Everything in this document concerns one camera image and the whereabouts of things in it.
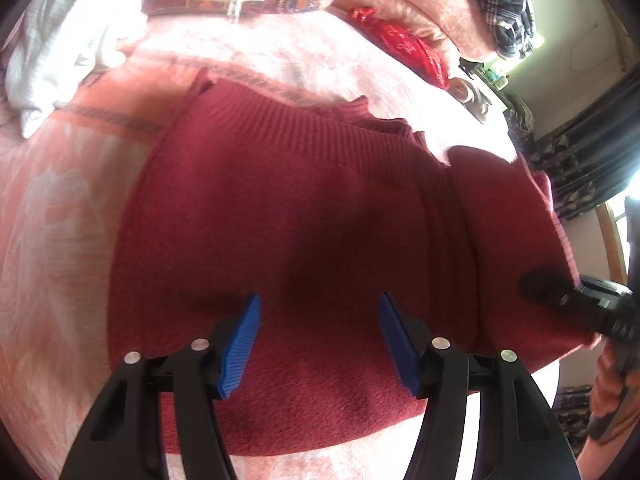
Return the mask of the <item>person's right hand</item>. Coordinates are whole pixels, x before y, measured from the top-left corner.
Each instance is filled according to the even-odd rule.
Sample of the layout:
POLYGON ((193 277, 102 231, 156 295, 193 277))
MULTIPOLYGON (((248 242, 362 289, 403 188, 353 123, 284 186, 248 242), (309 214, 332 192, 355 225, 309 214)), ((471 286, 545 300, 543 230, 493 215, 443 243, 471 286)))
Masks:
MULTIPOLYGON (((634 370, 623 378, 615 369, 615 344, 608 340, 597 360, 597 375, 590 392, 590 411, 596 417, 614 412, 620 405, 623 386, 639 388, 639 371, 634 370)), ((604 443, 588 438, 577 459, 583 479, 599 479, 624 447, 639 421, 639 391, 623 410, 623 418, 616 425, 612 436, 604 443)))

